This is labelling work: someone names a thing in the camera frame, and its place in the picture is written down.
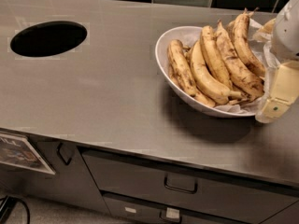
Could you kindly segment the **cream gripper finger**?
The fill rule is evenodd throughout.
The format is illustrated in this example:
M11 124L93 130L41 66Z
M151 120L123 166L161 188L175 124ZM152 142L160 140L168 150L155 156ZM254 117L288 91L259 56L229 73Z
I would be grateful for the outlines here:
M255 118L271 123L281 118L299 96L299 62L288 61L279 65L268 81L267 90L259 103Z
M253 35L253 39L261 42L269 41L272 37L275 21L275 19L272 19L265 23L255 32L255 34Z

